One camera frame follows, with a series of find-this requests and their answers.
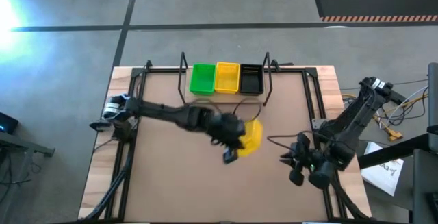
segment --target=white paper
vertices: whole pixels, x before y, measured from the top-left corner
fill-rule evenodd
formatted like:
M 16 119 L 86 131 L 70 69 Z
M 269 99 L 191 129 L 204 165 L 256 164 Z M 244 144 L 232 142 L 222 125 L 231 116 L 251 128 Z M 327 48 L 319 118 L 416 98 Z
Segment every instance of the white paper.
M 382 149 L 382 147 L 378 146 L 375 142 L 369 142 L 367 149 L 365 150 L 365 155 L 378 151 L 379 149 Z M 377 188 L 380 188 L 389 195 L 394 196 L 402 167 L 403 160 L 397 159 L 362 169 L 361 174 L 364 180 Z

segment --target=black bin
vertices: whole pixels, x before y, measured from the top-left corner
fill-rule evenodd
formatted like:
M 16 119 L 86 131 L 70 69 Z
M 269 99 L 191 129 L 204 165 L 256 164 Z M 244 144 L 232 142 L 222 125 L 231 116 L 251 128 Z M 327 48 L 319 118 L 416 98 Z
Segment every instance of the black bin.
M 239 92 L 243 95 L 260 95 L 264 89 L 263 66 L 240 64 Z

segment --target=wooden table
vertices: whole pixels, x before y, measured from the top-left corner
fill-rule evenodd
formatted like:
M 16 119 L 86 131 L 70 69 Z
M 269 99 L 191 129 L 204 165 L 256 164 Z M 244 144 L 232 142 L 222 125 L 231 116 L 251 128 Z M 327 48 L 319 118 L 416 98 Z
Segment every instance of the wooden table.
M 320 90 L 322 93 L 322 99 L 328 119 L 336 118 L 343 110 L 344 105 L 339 90 L 339 84 L 337 82 L 334 66 L 314 66 L 318 71 L 318 78 L 320 82 Z M 116 67 L 112 74 L 111 82 L 108 90 L 108 97 L 119 95 L 127 92 L 132 67 Z M 311 85 L 312 99 L 315 99 L 315 90 Z M 315 107 L 315 101 L 313 102 L 314 109 L 318 115 L 318 108 Z M 98 135 L 95 146 L 98 146 L 107 141 L 111 136 L 111 132 L 102 132 Z M 112 178 L 112 171 L 114 166 L 114 158 L 116 155 L 117 142 L 111 142 L 98 150 L 98 153 L 93 155 L 90 170 L 88 173 L 86 187 L 83 193 L 83 199 L 79 211 L 79 218 L 85 217 L 89 214 L 95 205 L 101 200 L 101 197 L 105 194 L 109 188 L 109 184 Z M 287 169 L 284 171 L 285 177 L 288 175 Z M 368 205 L 368 199 L 366 197 L 365 188 L 363 185 L 359 165 L 357 159 L 354 159 L 350 166 L 344 171 L 339 172 L 339 178 L 342 186 L 353 200 L 353 202 L 359 207 L 359 209 L 368 216 L 371 216 L 370 207 Z M 116 195 L 115 210 L 118 209 L 118 195 Z M 335 216 L 339 216 L 339 212 L 336 204 L 336 197 L 333 189 L 331 190 L 331 199 Z

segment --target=concrete floor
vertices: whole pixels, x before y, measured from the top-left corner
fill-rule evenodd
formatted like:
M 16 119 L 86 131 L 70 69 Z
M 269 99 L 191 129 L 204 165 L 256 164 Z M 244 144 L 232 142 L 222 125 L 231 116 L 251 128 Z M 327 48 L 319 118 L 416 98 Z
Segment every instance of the concrete floor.
M 15 26 L 121 25 L 128 0 L 10 3 Z M 314 0 L 136 0 L 131 24 L 318 21 Z M 177 65 L 181 51 L 189 64 L 249 63 L 260 62 L 269 51 L 279 62 L 335 65 L 341 88 L 349 88 L 365 76 L 389 82 L 426 78 L 427 64 L 436 60 L 437 35 L 436 27 L 129 32 L 120 64 L 141 66 L 150 59 L 157 66 Z M 6 40 L 0 45 L 0 112 L 21 122 L 19 136 L 56 148 L 53 158 L 36 158 L 42 171 L 23 184 L 13 223 L 76 219 L 96 136 L 88 124 L 100 116 L 119 36 L 120 32 L 2 35 Z M 424 84 L 396 90 L 410 95 Z M 419 105 L 413 114 L 420 112 Z M 405 121 L 398 130 L 408 139 L 425 132 L 426 126 L 425 116 Z M 361 138 L 386 142 L 374 124 Z M 407 221 L 406 210 L 368 197 L 373 216 Z

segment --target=green bin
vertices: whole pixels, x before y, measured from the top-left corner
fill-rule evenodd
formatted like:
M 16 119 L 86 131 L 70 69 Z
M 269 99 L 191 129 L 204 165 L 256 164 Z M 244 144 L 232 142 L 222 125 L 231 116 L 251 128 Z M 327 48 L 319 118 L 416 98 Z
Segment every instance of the green bin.
M 212 95 L 215 78 L 215 64 L 195 63 L 190 80 L 190 92 L 195 95 Z

